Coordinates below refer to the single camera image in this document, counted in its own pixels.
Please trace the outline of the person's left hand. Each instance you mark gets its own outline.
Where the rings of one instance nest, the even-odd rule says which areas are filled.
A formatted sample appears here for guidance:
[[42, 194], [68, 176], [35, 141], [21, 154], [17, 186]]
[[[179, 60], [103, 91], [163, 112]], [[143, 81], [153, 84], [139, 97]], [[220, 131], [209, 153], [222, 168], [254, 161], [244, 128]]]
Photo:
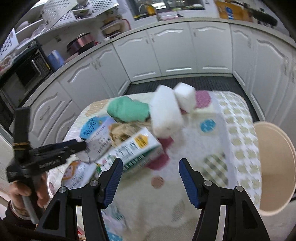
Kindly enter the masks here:
[[[22, 196], [30, 196], [31, 190], [25, 184], [13, 182], [10, 184], [9, 194], [13, 205], [17, 209], [25, 209]], [[41, 175], [41, 180], [38, 189], [36, 190], [36, 194], [38, 196], [38, 206], [44, 207], [49, 201], [49, 194], [47, 190], [47, 173], [43, 173]]]

